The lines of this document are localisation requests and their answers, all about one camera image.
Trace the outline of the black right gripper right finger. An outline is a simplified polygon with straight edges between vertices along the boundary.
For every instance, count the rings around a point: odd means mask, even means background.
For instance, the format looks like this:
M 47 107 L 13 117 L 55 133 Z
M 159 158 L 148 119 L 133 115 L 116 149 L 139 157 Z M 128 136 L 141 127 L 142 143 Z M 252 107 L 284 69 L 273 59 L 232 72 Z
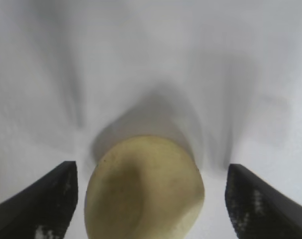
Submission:
M 239 239 L 302 239 L 302 206 L 241 164 L 230 164 L 225 204 Z

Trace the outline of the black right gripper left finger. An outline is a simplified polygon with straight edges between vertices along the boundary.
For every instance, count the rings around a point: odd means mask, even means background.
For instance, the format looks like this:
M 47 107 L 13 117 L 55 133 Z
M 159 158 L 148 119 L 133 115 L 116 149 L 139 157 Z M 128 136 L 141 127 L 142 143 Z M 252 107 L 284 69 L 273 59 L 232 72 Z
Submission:
M 62 239 L 77 202 L 77 166 L 64 161 L 0 203 L 0 239 Z

